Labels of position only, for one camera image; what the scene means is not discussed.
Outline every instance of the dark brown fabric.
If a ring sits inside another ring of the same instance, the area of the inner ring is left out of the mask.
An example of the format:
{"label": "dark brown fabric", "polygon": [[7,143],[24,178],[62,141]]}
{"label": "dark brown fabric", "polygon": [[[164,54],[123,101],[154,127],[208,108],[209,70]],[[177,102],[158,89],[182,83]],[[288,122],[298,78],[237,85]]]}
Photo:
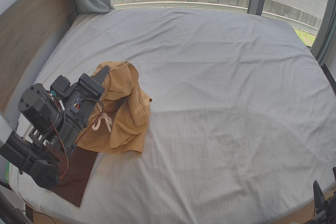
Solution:
{"label": "dark brown fabric", "polygon": [[[67,168],[65,155],[57,150],[53,154],[60,159],[58,167],[59,174],[62,175]],[[73,154],[69,157],[68,173],[58,182],[52,191],[79,207],[97,154],[98,152],[76,147]]]}

